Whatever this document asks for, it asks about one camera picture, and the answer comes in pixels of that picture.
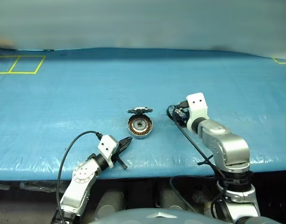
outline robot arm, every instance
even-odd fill
[[[178,119],[212,151],[215,166],[226,177],[227,189],[222,198],[214,202],[218,218],[235,223],[243,217],[259,216],[255,188],[250,183],[250,150],[246,141],[209,119],[202,93],[187,96],[177,108]],[[223,182],[221,178],[217,182],[220,192],[225,187]]]
[[[65,224],[78,224],[81,221],[89,200],[90,189],[103,170],[107,167],[112,168],[116,161],[124,169],[127,168],[119,158],[119,154],[128,147],[131,140],[131,137],[127,137],[118,142],[111,135],[103,135],[98,145],[100,154],[92,154],[85,162],[76,166],[72,173],[71,183],[60,201]],[[51,223],[63,224],[58,210]]]

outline copper coil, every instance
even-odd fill
[[[143,132],[138,132],[136,131],[134,128],[133,128],[133,122],[137,119],[142,119],[146,122],[146,130],[143,131]],[[152,128],[152,122],[150,120],[149,117],[147,117],[146,115],[144,114],[140,114],[140,115],[133,115],[130,117],[129,119],[129,129],[130,131],[135,134],[135,135],[145,135],[147,134]]]

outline gray wall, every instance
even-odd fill
[[[0,47],[218,49],[286,58],[286,0],[0,0]]]

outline white backdrop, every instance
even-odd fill
[[[286,0],[0,0],[0,47],[228,50],[286,59]]]

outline yellow tape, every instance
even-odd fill
[[[272,59],[277,63],[277,64],[286,64],[286,62],[279,62],[276,58],[272,57]]]
[[[0,56],[0,58],[12,58],[12,57],[17,57],[17,59],[12,64],[9,71],[5,71],[5,72],[0,71],[0,75],[2,75],[2,74],[36,74],[38,72],[38,70],[40,69],[43,61],[45,60],[45,55],[7,55],[7,56]],[[20,58],[22,58],[22,57],[42,57],[42,59],[39,62],[39,64],[37,65],[35,71],[12,71],[14,69],[14,67],[16,66],[16,64],[18,63],[18,61],[20,60]]]

